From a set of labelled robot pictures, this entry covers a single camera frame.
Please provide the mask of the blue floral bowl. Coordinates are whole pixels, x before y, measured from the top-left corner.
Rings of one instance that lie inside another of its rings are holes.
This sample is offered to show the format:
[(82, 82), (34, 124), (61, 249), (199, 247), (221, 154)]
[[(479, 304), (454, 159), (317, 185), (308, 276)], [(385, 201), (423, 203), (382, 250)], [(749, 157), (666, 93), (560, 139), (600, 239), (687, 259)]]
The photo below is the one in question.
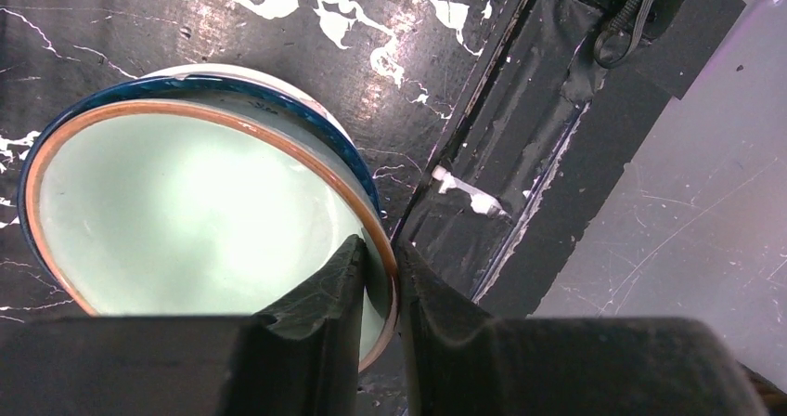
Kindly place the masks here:
[(379, 192), (372, 179), (368, 165), (360, 155), (355, 143), (345, 132), (340, 123), (328, 112), (319, 112), (316, 107), (309, 106), (291, 94), (279, 89), (266, 87), (262, 84), (242, 81), (235, 77), (209, 75), (205, 72), (188, 74), (179, 79), (175, 76), (150, 76), (134, 81), (124, 82), (97, 91), (69, 106), (50, 122), (32, 144), (19, 174), (17, 195), (17, 214), (22, 235), (32, 252), (37, 264), (46, 271), (51, 268), (46, 264), (42, 251), (36, 246), (32, 236), (32, 220), (28, 217), (28, 206), (25, 203), (27, 181), (31, 175), (32, 162), (43, 150), (43, 146), (55, 131), (77, 115), (96, 109), (100, 106), (139, 99), (161, 98), (164, 94), (175, 94), (186, 91), (204, 93), (233, 93), (250, 97), (255, 101), (268, 101), (293, 113), (301, 122), (316, 129), (318, 136), (333, 150), (340, 160), (355, 175), (362, 186), (363, 195), (370, 200), (375, 216), (381, 216)]

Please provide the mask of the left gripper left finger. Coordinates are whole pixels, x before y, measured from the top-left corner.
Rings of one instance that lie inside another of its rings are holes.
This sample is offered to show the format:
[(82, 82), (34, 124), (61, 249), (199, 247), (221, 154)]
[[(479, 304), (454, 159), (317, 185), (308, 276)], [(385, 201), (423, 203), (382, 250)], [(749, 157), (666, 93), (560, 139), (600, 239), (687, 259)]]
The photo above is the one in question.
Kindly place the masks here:
[(1, 328), (5, 415), (350, 415), (368, 249), (249, 317), (65, 318)]

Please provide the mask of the green celadon bowl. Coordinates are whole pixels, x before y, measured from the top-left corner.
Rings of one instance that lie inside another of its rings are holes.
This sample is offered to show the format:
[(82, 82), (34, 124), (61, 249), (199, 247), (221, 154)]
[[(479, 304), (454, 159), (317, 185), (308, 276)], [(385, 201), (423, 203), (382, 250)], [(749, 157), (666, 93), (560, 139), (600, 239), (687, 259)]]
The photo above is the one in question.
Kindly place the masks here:
[(393, 336), (397, 267), (372, 191), (341, 157), (351, 147), (280, 109), (113, 102), (35, 140), (19, 221), (42, 266), (101, 317), (250, 315), (358, 237), (365, 369)]

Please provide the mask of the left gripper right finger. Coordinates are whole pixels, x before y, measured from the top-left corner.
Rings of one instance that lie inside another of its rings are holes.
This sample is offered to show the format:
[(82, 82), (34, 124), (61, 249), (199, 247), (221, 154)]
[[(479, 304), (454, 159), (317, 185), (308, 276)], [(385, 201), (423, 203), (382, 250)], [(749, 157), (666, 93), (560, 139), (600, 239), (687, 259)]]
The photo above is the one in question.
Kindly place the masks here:
[(763, 415), (708, 326), (686, 318), (497, 318), (396, 248), (413, 415)]

